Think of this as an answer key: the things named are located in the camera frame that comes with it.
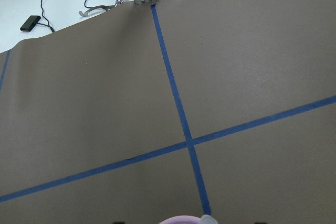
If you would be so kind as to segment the small black square device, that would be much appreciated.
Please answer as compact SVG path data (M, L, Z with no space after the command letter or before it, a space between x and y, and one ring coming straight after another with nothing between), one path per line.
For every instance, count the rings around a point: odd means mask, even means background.
M30 32L40 21L41 17L38 15L31 15L20 27L20 31Z

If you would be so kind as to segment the purple highlighter pen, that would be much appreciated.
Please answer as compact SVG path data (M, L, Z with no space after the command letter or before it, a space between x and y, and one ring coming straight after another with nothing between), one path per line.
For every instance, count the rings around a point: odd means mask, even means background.
M202 215L199 224L218 224L218 221L210 215Z

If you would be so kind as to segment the pink mesh pen holder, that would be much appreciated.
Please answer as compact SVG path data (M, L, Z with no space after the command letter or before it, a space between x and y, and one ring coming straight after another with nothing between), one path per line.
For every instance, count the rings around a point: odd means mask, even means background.
M160 224L198 224L200 220L200 217L181 215L165 219Z

